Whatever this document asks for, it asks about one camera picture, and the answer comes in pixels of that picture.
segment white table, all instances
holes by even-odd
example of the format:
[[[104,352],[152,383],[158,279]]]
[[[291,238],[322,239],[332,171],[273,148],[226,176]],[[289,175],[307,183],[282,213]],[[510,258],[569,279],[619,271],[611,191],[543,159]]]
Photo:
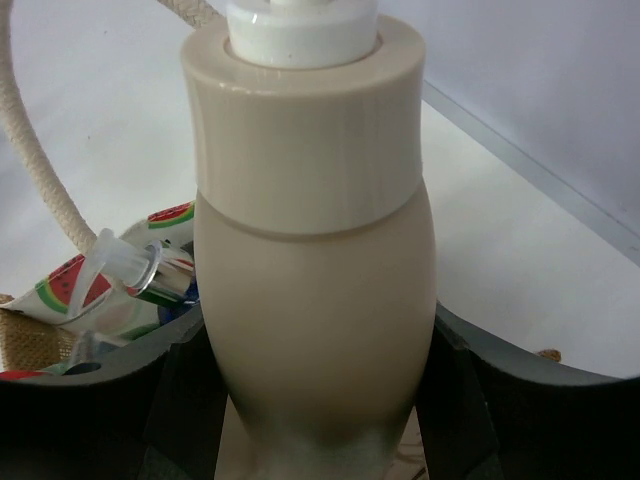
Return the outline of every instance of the white table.
[[[126,3],[17,2],[14,14],[27,108],[96,230],[195,192],[178,62],[189,28],[151,0]],[[566,364],[640,373],[640,269],[426,104],[423,142],[440,300]],[[0,292],[17,296],[76,252],[1,137],[0,206]]]

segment transparent nozzle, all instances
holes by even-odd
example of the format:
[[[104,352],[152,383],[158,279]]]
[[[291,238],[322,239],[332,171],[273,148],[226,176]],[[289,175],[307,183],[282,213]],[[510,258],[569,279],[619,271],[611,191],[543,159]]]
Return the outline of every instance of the transparent nozzle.
[[[113,230],[103,229],[85,256],[71,294],[67,319],[80,315],[87,294],[100,273],[120,280],[127,287],[134,287],[145,277],[152,260],[151,252],[116,238]]]

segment white rope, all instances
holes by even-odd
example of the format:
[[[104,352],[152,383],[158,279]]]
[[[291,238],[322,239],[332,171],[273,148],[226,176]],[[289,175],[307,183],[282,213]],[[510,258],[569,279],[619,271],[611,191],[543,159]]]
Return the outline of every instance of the white rope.
[[[205,0],[158,2],[196,28],[219,15]],[[0,0],[0,117],[7,137],[22,158],[44,203],[67,237],[80,252],[86,253],[95,242],[96,235],[82,218],[42,149],[16,82],[11,55],[12,7],[13,0]]]

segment beige bottle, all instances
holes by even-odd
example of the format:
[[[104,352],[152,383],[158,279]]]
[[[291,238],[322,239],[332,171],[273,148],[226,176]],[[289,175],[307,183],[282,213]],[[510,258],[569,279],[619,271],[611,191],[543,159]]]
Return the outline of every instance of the beige bottle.
[[[435,315],[424,56],[372,0],[235,0],[183,48],[198,285],[251,478],[393,459]]]

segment white pump head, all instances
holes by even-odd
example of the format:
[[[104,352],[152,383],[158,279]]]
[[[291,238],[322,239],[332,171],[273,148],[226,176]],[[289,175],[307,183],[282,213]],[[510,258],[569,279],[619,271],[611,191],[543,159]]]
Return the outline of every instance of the white pump head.
[[[329,68],[359,60],[376,45],[377,0],[231,0],[234,53],[272,68]]]
[[[135,287],[149,270],[151,256],[150,252],[116,238],[112,230],[102,230],[78,273],[67,319],[80,315],[87,293],[99,273],[117,278],[127,287]]]

